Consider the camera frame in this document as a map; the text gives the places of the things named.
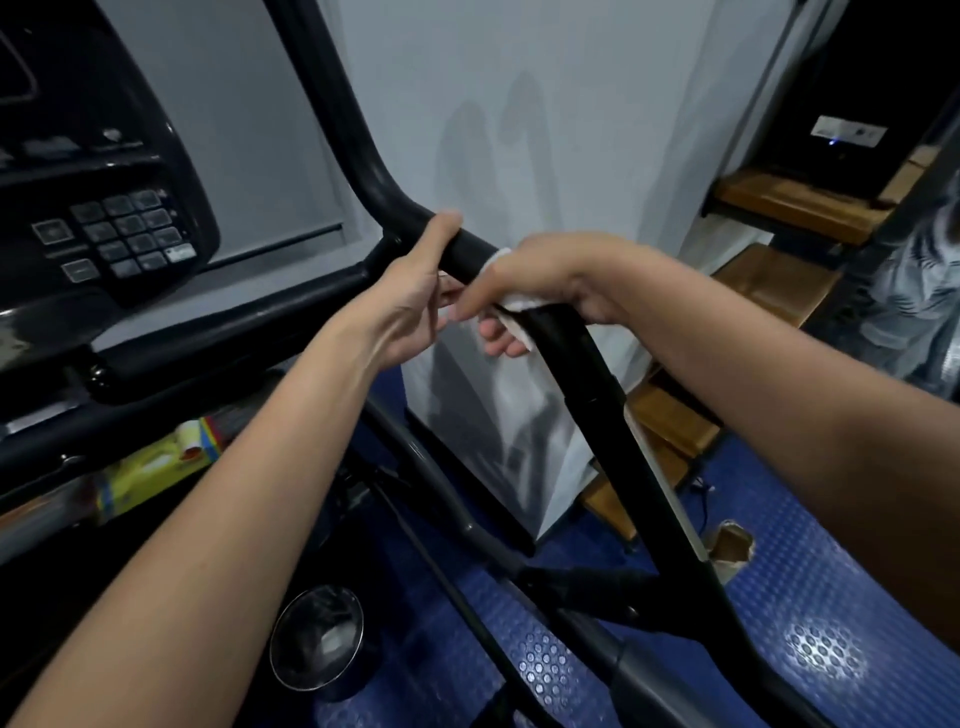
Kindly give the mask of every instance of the forearm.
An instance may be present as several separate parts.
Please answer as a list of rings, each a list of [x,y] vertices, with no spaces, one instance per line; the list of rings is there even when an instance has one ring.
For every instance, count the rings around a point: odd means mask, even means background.
[[[653,356],[894,596],[960,645],[960,410],[657,251],[610,262],[602,277]]]
[[[325,328],[11,725],[230,725],[373,374],[363,336]]]

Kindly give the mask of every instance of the cable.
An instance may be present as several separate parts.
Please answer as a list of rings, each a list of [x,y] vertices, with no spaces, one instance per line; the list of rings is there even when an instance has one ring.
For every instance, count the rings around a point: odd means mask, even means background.
[[[697,476],[690,481],[690,490],[695,491],[700,494],[700,502],[704,506],[704,519],[700,524],[700,529],[697,531],[698,536],[703,536],[704,531],[707,529],[707,520],[709,518],[709,508],[708,508],[708,498],[707,495],[713,490],[713,486],[709,485],[701,476]]]

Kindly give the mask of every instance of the keypad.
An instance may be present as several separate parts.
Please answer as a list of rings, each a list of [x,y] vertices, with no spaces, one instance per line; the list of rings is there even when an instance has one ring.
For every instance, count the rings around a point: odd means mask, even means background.
[[[183,239],[180,236],[180,231],[176,228],[164,228],[163,230],[156,231],[154,233],[156,242],[160,244],[160,247],[166,248],[171,245],[177,245]]]
[[[78,223],[96,223],[107,217],[103,207],[98,202],[82,203],[70,207],[70,214]]]
[[[71,260],[69,263],[63,263],[60,269],[70,279],[71,283],[83,283],[85,280],[94,280],[100,277],[100,271],[93,261],[82,257],[80,260]]]
[[[143,232],[147,229],[147,226],[143,222],[143,218],[141,218],[139,215],[118,217],[113,221],[113,224],[120,231],[121,235],[136,235],[138,232]]]
[[[83,231],[80,238],[87,238],[93,246],[87,246],[81,240],[78,242],[82,245],[74,245],[79,250],[69,246],[54,247],[48,257],[63,260],[78,253],[84,255],[83,249],[93,247],[114,277],[128,279],[197,257],[196,248],[174,227],[177,213],[164,207],[166,198],[167,193],[162,189],[138,189],[101,200],[79,202],[69,206],[68,217],[40,220],[32,223],[32,228],[41,243],[58,246],[76,240],[75,229],[69,222],[72,219]],[[70,260],[60,267],[73,283],[98,279],[102,275],[101,269],[90,258]]]
[[[170,213],[163,208],[144,212],[143,221],[147,224],[148,228],[165,228],[173,222],[173,220],[170,219]]]
[[[175,245],[173,248],[167,248],[163,252],[167,256],[167,260],[169,260],[171,263],[179,263],[182,260],[188,260],[191,257],[196,257],[197,255],[197,251],[194,250],[190,243]]]
[[[103,243],[117,236],[117,231],[110,223],[94,223],[84,225],[84,232],[91,243]]]
[[[127,241],[127,245],[138,255],[156,250],[156,241],[148,232],[144,232],[142,235],[134,235]]]
[[[137,190],[136,192],[132,192],[130,196],[133,199],[133,206],[137,209],[160,207],[160,198],[152,189]]]
[[[155,271],[157,268],[163,268],[167,264],[167,259],[163,257],[160,251],[153,251],[146,255],[141,255],[137,260],[140,261],[140,267],[145,271]]]
[[[103,260],[109,262],[130,257],[130,251],[127,250],[127,246],[123,244],[122,240],[114,240],[113,242],[97,246],[97,253],[100,254]]]
[[[30,227],[34,229],[34,234],[44,245],[56,245],[67,240],[73,240],[73,231],[60,218],[43,220],[33,223]]]
[[[128,279],[130,276],[136,276],[140,273],[140,266],[133,258],[129,258],[118,263],[111,263],[110,270],[119,279]]]
[[[116,195],[104,200],[104,209],[110,217],[129,215],[133,212],[133,203],[127,195]]]

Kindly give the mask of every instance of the wooden shelf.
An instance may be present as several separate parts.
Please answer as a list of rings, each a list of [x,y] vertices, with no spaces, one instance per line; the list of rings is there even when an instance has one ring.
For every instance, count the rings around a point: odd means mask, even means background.
[[[865,200],[816,189],[769,172],[741,169],[720,180],[714,199],[847,245],[867,242],[890,214]]]

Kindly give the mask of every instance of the metal bar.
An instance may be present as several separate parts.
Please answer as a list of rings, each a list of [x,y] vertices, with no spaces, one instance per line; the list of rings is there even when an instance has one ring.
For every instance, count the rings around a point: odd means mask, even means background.
[[[423,560],[423,563],[430,569],[430,572],[440,584],[441,589],[444,590],[446,598],[450,600],[453,608],[457,610],[457,614],[460,615],[461,619],[467,625],[467,629],[470,630],[473,637],[476,638],[476,641],[483,647],[483,651],[487,653],[487,657],[491,659],[493,665],[500,674],[503,675],[511,697],[516,701],[520,711],[538,726],[538,728],[541,726],[546,726],[547,728],[563,728],[561,723],[546,712],[534,694],[527,688],[527,684],[523,681],[523,678],[520,677],[519,672],[516,671],[514,664],[510,662],[510,658],[507,657],[507,654],[503,651],[503,648],[497,642],[496,638],[491,634],[490,630],[487,629],[487,625],[485,625],[477,616],[477,613],[473,611],[473,608],[469,605],[463,593],[454,586],[453,582],[446,578],[446,574],[444,574],[440,565],[430,556],[430,552],[426,550],[426,546],[423,545],[423,542],[417,536],[413,526],[403,518],[403,515],[394,505],[394,502],[390,500],[390,497],[377,483],[374,482],[370,485],[373,491],[387,506],[387,509],[393,514],[400,530],[403,531],[403,534],[413,545],[413,548],[420,556],[420,559]]]

